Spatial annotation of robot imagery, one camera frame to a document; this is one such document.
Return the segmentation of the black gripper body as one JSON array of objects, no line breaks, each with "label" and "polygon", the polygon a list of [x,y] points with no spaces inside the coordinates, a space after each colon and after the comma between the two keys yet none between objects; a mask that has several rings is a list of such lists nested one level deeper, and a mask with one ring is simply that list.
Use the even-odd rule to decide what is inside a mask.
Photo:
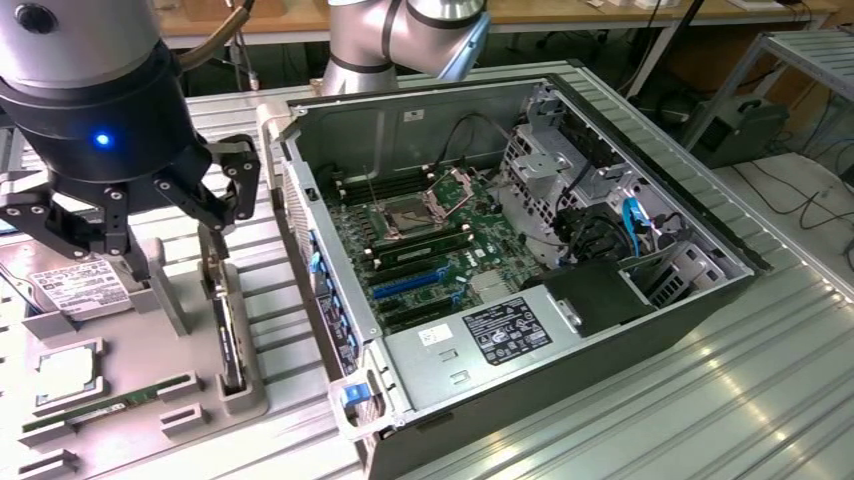
[{"label": "black gripper body", "polygon": [[94,196],[114,184],[146,196],[160,173],[194,186],[212,163],[192,125],[176,58],[157,43],[129,73],[72,89],[1,81],[1,106],[49,169],[52,188]]}]

